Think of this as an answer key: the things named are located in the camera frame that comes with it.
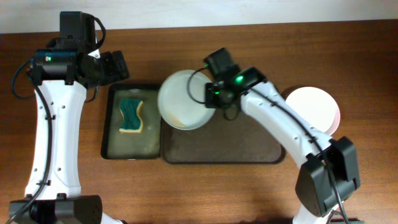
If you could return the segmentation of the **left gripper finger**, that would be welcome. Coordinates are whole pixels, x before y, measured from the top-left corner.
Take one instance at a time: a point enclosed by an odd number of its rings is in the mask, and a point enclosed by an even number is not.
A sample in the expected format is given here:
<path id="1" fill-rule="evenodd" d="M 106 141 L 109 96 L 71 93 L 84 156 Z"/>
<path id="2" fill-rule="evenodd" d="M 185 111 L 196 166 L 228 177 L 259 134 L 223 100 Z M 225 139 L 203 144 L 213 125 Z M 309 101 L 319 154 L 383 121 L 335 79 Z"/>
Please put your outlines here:
<path id="1" fill-rule="evenodd" d="M 120 50 L 111 53 L 110 61 L 110 70 L 112 72 L 127 72 L 124 55 Z"/>
<path id="2" fill-rule="evenodd" d="M 104 78 L 102 79 L 103 85 L 109 85 L 112 83 L 116 83 L 122 80 L 126 80 L 130 77 L 130 74 L 127 70 L 121 72 L 106 72 Z"/>

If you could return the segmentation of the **white plate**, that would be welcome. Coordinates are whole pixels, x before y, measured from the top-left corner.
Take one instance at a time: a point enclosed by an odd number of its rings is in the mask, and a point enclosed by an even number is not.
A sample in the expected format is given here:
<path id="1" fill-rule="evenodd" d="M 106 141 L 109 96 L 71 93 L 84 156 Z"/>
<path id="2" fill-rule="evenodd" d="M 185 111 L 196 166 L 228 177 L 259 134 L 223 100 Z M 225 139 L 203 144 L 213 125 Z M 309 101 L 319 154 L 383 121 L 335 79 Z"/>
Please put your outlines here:
<path id="1" fill-rule="evenodd" d="M 332 135 L 340 125 L 341 113 L 336 100 L 320 88 L 296 88 L 285 101 L 304 120 L 326 134 Z"/>
<path id="2" fill-rule="evenodd" d="M 161 85 L 157 99 L 163 120 L 181 130 L 193 130 L 206 124 L 215 113 L 202 104 L 205 84 L 209 82 L 206 75 L 194 70 L 181 70 L 169 76 Z"/>

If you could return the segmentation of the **green yellow sponge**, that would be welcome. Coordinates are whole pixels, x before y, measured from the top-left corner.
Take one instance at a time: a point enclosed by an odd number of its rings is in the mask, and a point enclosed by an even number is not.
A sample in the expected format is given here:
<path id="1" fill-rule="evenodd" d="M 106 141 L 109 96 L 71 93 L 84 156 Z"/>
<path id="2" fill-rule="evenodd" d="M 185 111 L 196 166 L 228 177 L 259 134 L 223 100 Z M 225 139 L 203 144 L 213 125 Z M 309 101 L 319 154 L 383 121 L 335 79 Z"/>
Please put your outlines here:
<path id="1" fill-rule="evenodd" d="M 144 122 L 141 118 L 141 109 L 144 102 L 135 98 L 123 98 L 119 104 L 119 109 L 123 118 L 123 123 L 119 128 L 120 133 L 141 133 Z"/>

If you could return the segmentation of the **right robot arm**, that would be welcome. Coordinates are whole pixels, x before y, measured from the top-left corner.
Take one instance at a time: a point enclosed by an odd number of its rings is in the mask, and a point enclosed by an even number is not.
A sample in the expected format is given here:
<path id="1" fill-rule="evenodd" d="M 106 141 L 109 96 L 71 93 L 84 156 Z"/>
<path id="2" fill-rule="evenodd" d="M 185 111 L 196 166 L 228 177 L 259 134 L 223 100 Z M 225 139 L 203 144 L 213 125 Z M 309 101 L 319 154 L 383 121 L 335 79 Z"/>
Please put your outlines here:
<path id="1" fill-rule="evenodd" d="M 240 69 L 220 48 L 204 58 L 213 82 L 205 85 L 205 106 L 227 109 L 238 105 L 292 156 L 299 174 L 295 192 L 301 207 L 292 223 L 331 223 L 340 215 L 350 220 L 343 202 L 360 187 L 358 156 L 345 136 L 335 140 L 306 122 L 255 67 Z"/>

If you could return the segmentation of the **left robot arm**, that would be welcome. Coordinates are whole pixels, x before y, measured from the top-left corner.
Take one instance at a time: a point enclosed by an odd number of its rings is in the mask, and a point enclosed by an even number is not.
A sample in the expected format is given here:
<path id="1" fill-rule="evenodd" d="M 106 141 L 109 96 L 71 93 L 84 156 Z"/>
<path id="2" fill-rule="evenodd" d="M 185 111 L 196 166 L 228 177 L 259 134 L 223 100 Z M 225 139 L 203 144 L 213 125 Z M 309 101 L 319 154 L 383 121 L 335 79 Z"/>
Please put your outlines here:
<path id="1" fill-rule="evenodd" d="M 60 35 L 24 62 L 34 86 L 37 129 L 24 198 L 9 204 L 9 223 L 114 223 L 98 195 L 82 195 L 78 140 L 87 91 L 125 80 L 120 51 L 100 53 L 101 21 L 80 11 L 60 13 Z"/>

